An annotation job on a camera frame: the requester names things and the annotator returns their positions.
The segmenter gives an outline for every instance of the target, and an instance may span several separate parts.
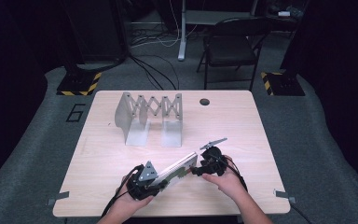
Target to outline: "white desk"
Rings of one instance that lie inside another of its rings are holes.
[[[183,61],[186,53],[186,24],[215,25],[219,21],[230,18],[254,16],[258,0],[254,0],[250,12],[223,12],[223,11],[186,11],[186,0],[182,0],[182,36],[179,47],[178,60]]]
[[[129,91],[148,99],[173,98],[182,93],[183,142],[181,147],[161,146],[161,118],[151,120],[145,147],[125,146],[124,136],[115,125],[115,111],[123,91],[98,91],[79,137],[61,192],[69,197],[58,200],[56,217],[98,217],[115,194],[122,176],[134,166],[152,161],[161,171],[189,152],[199,154],[209,141],[227,137],[218,147],[233,158],[249,193],[268,214],[290,210],[287,199],[274,190],[284,191],[269,141],[249,91]],[[211,103],[200,104],[207,98]],[[168,186],[136,217],[237,216],[238,207],[217,186],[200,176],[187,175]]]

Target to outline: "small round object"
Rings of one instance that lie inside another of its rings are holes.
[[[201,105],[209,105],[209,103],[210,103],[210,101],[208,99],[205,99],[205,98],[200,99],[200,104]]]

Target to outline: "gray floor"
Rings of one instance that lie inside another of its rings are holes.
[[[259,110],[282,182],[296,207],[312,223],[358,223],[358,177],[345,162],[336,142],[326,128],[324,112],[312,87],[301,77],[306,96],[268,96],[260,73],[279,72],[288,46],[287,35],[268,37],[255,79],[253,95]],[[202,73],[196,68],[202,53],[201,38],[187,42],[186,60],[177,61],[179,43],[172,47],[148,44],[131,48],[131,53],[149,62],[175,82],[171,62],[179,78],[180,90],[201,90]],[[58,96],[56,88],[65,71],[48,72],[46,97],[27,132],[0,171],[0,223],[63,223],[52,215],[48,198],[60,191],[76,142],[88,111],[91,96]],[[162,87],[170,84],[155,75]],[[247,84],[215,85],[217,89],[247,89]],[[128,59],[103,72],[97,90],[154,90],[145,72]],[[84,110],[79,122],[65,122],[74,104]],[[284,215],[269,215],[275,223],[306,223],[294,209]],[[68,223],[95,223],[95,218],[69,218]],[[235,217],[165,217],[130,219],[128,223],[236,223]]]

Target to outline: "human hand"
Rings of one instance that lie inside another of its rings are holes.
[[[228,165],[233,167],[232,159],[226,155],[225,157],[227,158]],[[247,194],[237,175],[229,168],[221,176],[203,174],[202,178],[217,185],[218,189],[234,201],[244,193]]]
[[[141,201],[134,200],[130,194],[127,192],[127,182],[124,183],[123,188],[118,193],[116,201],[112,204],[109,209],[109,212],[101,218],[98,222],[99,224],[109,223],[109,224],[118,224],[123,223],[125,220],[129,219],[136,211],[147,206],[154,198],[154,196],[149,196]]]

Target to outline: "black chair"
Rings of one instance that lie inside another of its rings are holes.
[[[270,31],[271,24],[266,18],[234,18],[218,22],[211,34],[203,38],[204,51],[197,72],[205,64],[204,89],[207,89],[207,83],[212,82],[251,81],[251,91],[263,40]],[[237,71],[242,65],[254,66],[251,78],[229,77],[208,81],[208,66],[237,66]]]

